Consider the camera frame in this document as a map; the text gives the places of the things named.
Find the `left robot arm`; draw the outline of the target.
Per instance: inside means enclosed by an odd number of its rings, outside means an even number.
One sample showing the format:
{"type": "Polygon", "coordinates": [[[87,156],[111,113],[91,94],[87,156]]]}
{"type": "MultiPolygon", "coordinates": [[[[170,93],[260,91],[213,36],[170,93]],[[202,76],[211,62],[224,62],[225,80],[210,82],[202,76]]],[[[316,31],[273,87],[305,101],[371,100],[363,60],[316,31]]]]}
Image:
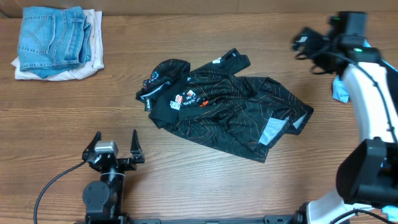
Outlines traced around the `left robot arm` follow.
{"type": "Polygon", "coordinates": [[[82,194],[86,206],[85,223],[131,223],[122,211],[125,172],[134,171],[145,163],[137,131],[131,141],[131,157],[119,158],[115,141],[103,141],[97,132],[82,153],[82,159],[100,173],[100,180],[89,183],[82,194]]]}

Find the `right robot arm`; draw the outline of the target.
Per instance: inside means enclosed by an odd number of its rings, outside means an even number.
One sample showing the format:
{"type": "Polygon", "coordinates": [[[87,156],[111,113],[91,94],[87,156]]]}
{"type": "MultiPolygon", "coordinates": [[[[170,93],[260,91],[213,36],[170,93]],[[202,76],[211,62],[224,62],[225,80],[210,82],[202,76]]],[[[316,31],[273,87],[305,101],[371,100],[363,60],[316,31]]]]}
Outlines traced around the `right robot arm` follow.
{"type": "Polygon", "coordinates": [[[359,145],[341,163],[336,186],[303,204],[290,223],[348,223],[359,213],[397,205],[397,111],[381,53],[366,45],[368,15],[340,11],[326,35],[305,27],[292,47],[299,60],[310,59],[322,73],[342,79],[354,108],[359,145]]]}

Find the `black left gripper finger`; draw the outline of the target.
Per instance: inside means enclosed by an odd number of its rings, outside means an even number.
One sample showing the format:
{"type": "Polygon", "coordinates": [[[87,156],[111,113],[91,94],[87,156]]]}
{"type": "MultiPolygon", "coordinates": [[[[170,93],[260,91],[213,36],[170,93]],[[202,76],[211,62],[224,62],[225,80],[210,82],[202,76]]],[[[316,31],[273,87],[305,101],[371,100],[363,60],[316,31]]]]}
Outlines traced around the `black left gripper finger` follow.
{"type": "Polygon", "coordinates": [[[89,145],[86,147],[86,149],[83,151],[84,153],[89,153],[91,151],[94,151],[94,148],[96,146],[96,143],[101,140],[101,132],[97,131],[94,138],[91,140],[89,145]]]}
{"type": "Polygon", "coordinates": [[[133,158],[143,158],[143,151],[139,144],[137,131],[134,129],[132,134],[131,148],[130,152],[133,158]]]}

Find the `black printed cycling jersey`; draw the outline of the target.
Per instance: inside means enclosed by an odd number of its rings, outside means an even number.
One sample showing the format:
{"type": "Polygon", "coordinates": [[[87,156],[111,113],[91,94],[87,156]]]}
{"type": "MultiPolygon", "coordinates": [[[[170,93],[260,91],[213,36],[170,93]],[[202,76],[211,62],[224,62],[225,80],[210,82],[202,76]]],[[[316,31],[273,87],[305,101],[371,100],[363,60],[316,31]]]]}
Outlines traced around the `black printed cycling jersey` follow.
{"type": "Polygon", "coordinates": [[[264,162],[283,135],[303,131],[313,108],[269,77],[239,76],[250,64],[236,49],[195,70],[172,58],[155,67],[136,98],[158,128],[264,162]]]}

